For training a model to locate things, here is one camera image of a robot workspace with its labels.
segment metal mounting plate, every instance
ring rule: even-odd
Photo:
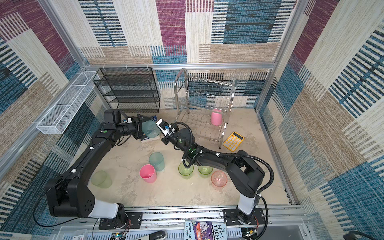
[[[227,224],[227,226],[242,225],[242,223],[240,223],[237,218],[237,214],[238,214],[238,209],[223,210],[224,221]],[[265,217],[262,209],[254,209],[252,214],[257,218],[259,225],[265,224]],[[257,225],[256,220],[252,219],[252,222],[249,225]]]
[[[126,214],[128,216],[128,219],[131,220],[130,229],[140,228],[143,213],[142,212],[126,212]],[[114,219],[106,219],[106,220],[100,221],[99,230],[117,229],[119,227],[120,227],[119,222],[115,221]]]

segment pink cup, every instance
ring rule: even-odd
[[[156,181],[156,171],[155,171],[155,168],[150,165],[150,164],[147,164],[147,165],[144,165],[141,169],[140,169],[140,177],[142,179],[144,179],[144,181],[148,182],[148,183],[153,183],[154,181]]]
[[[220,113],[211,113],[211,123],[219,126],[223,122],[223,116]]]

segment stainless steel dish rack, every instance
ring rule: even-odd
[[[232,102],[235,96],[237,79],[233,81],[216,81],[188,75],[181,69],[174,81],[176,121],[185,122],[194,135],[223,144],[225,129],[229,121]],[[211,124],[211,114],[222,115],[219,126]]]

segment calculator display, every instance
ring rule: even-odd
[[[240,140],[243,140],[243,137],[242,136],[240,136],[239,134],[237,134],[237,133],[233,133],[236,137],[238,137],[238,138],[240,138]]]

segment patterned carpet wall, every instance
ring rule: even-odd
[[[37,0],[0,0],[0,156],[79,70]]]
[[[0,182],[0,239],[48,239],[52,228],[36,225],[32,209],[43,186],[64,172],[85,150],[104,121],[101,98],[91,91],[62,135],[39,134]],[[39,223],[52,225],[45,198],[36,210]]]
[[[274,61],[296,0],[52,0],[91,65]]]
[[[260,111],[318,239],[384,239],[384,1],[310,0]]]
[[[201,78],[208,78],[217,81],[232,83],[233,79],[238,79],[233,107],[254,108],[257,104],[259,95],[264,86],[265,80],[270,69],[228,69],[228,70],[188,70],[188,74]],[[174,81],[179,71],[176,70],[156,70],[155,79],[159,86],[160,108],[175,109],[172,99],[174,93]],[[228,96],[230,93],[218,92],[218,96]],[[202,102],[206,102],[207,96],[202,96]]]

